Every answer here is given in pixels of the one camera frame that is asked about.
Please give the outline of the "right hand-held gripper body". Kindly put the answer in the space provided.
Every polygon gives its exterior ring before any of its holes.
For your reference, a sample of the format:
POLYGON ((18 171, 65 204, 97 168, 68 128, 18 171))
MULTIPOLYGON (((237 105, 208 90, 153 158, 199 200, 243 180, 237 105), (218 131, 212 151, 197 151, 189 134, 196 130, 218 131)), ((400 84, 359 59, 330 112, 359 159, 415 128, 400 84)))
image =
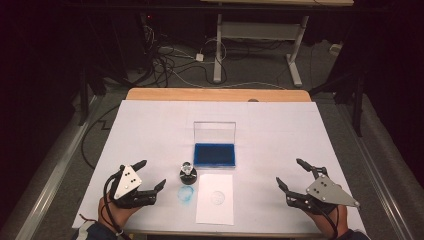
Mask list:
POLYGON ((304 194, 286 191, 287 205, 303 211, 324 215, 331 213, 338 205, 360 207, 360 203, 334 183, 328 176, 318 177, 304 194))

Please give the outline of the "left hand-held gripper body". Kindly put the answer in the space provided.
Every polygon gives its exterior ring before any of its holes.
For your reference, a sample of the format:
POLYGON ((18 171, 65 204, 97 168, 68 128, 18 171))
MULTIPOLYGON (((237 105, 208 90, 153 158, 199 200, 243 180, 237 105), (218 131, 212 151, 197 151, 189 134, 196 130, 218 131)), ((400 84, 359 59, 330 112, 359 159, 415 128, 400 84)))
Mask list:
POLYGON ((110 199, 122 209, 132 209, 149 204, 149 198, 144 196, 138 187, 142 180, 130 165, 121 165, 112 182, 110 199))

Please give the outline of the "black stamp with clear handle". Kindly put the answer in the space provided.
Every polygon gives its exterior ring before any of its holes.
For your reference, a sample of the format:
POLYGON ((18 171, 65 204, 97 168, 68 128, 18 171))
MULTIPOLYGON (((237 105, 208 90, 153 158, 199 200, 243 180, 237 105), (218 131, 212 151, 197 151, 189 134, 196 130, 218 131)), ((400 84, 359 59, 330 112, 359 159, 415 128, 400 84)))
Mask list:
POLYGON ((181 171, 180 171, 181 177, 191 177, 196 178, 197 177, 197 171, 193 167, 193 165, 190 162, 184 162, 181 165, 181 171))

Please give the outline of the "blue ink pad clear case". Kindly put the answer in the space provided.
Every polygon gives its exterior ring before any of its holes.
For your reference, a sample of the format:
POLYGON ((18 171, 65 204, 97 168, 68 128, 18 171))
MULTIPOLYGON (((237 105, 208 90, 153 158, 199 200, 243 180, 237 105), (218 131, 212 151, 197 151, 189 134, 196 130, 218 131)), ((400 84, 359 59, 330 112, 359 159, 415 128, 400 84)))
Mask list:
POLYGON ((235 167, 235 122, 194 123, 194 165, 198 168, 235 167))

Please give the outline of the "person's right hand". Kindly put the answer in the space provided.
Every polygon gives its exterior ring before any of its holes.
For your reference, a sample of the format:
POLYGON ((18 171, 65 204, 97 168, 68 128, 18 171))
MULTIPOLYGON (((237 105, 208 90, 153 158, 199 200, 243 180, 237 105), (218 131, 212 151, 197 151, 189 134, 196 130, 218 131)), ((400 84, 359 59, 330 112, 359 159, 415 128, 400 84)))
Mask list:
POLYGON ((336 239, 348 229, 347 208, 338 205, 328 216, 314 215, 307 212, 321 233, 328 239, 336 239))

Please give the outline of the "person's left hand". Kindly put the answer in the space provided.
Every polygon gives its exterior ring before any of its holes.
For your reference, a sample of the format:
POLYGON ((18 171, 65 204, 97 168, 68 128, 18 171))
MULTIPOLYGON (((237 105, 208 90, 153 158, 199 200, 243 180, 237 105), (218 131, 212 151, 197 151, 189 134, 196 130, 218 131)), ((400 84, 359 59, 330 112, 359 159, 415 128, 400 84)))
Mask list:
POLYGON ((118 208, 113 202, 105 202, 104 198, 101 197, 98 205, 98 222, 117 233, 114 226, 117 225, 119 229, 123 229, 130 217, 138 210, 140 208, 118 208))

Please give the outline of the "large white table cover sheet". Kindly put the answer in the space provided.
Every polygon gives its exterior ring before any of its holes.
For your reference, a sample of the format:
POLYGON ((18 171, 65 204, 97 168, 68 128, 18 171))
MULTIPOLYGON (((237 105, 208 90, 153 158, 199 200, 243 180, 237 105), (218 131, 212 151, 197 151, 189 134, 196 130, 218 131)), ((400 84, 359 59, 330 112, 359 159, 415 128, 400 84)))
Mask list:
POLYGON ((97 214, 108 177, 122 165, 147 162, 142 186, 166 183, 153 206, 142 208, 128 230, 162 234, 233 236, 316 236, 319 231, 301 210, 286 204, 279 182, 303 192, 313 176, 297 164, 324 166, 341 186, 347 181, 315 103, 135 101, 121 103, 73 225, 97 214), (217 224, 198 222, 209 209, 198 195, 182 195, 180 166, 193 158, 197 122, 233 122, 236 166, 233 210, 217 224))

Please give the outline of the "small white paper sheet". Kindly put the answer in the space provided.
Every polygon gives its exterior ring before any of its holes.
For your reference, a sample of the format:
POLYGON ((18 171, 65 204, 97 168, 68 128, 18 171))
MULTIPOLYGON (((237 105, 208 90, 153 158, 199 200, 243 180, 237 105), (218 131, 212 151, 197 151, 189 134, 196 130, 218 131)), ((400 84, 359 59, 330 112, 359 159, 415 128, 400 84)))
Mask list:
POLYGON ((199 224, 234 224, 232 175, 203 174, 200 176, 196 222, 199 224))

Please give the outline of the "black metal stand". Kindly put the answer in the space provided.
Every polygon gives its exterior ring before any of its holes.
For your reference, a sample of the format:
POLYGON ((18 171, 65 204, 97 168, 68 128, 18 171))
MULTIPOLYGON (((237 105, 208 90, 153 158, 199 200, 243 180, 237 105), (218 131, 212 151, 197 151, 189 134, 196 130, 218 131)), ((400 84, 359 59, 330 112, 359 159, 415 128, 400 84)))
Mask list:
POLYGON ((308 91, 310 96, 320 92, 333 92, 336 104, 352 104, 352 127, 358 137, 362 136, 361 116, 365 75, 360 71, 349 71, 308 91))
POLYGON ((95 96, 104 96, 106 87, 103 80, 102 69, 98 65, 84 66, 79 73, 80 81, 80 120, 82 126, 89 115, 89 94, 91 89, 95 96))

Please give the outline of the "aluminium floor rail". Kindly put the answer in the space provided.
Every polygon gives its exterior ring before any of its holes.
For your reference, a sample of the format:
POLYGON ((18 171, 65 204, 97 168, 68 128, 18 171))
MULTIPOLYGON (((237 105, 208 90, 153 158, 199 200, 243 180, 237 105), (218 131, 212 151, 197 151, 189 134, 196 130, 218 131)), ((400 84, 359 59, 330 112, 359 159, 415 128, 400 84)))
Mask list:
POLYGON ((351 116, 346 106, 338 105, 337 109, 341 114, 344 123, 347 125, 347 128, 350 134, 353 136, 357 147, 359 148, 362 155, 362 162, 367 172, 371 184, 376 192, 376 195, 379 198, 380 204, 382 205, 386 216, 388 217, 398 240, 414 240, 412 232, 410 231, 409 226, 405 222, 403 215, 399 209, 399 206, 394 199, 392 193, 389 191, 387 184, 384 182, 380 171, 374 163, 368 148, 363 141, 363 138, 360 137, 356 130, 353 128, 351 123, 351 116))
POLYGON ((49 150, 13 211, 15 220, 9 218, 9 223, 14 223, 17 228, 12 240, 31 240, 34 237, 102 100, 102 96, 91 97, 88 115, 83 117, 82 111, 77 112, 49 150))

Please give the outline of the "white metal desk frame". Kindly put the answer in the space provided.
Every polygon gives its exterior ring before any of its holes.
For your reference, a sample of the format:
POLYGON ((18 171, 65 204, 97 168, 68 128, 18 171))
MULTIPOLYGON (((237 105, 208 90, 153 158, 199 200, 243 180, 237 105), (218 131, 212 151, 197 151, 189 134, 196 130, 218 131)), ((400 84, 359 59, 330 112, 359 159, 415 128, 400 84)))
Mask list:
MULTIPOLYGON (((243 7, 253 7, 254 5, 266 7, 308 7, 315 6, 340 8, 351 7, 354 0, 201 0, 202 2, 213 3, 216 7, 229 7, 230 5, 240 4, 243 7)), ((296 87, 303 85, 297 66, 296 57, 306 31, 309 15, 303 14, 302 19, 296 24, 278 24, 278 23, 243 23, 228 22, 222 20, 222 14, 217 15, 216 26, 216 50, 214 57, 214 83, 222 83, 223 60, 225 59, 227 49, 222 42, 227 39, 254 39, 254 40, 290 40, 294 42, 293 51, 285 56, 286 65, 293 84, 296 87)))

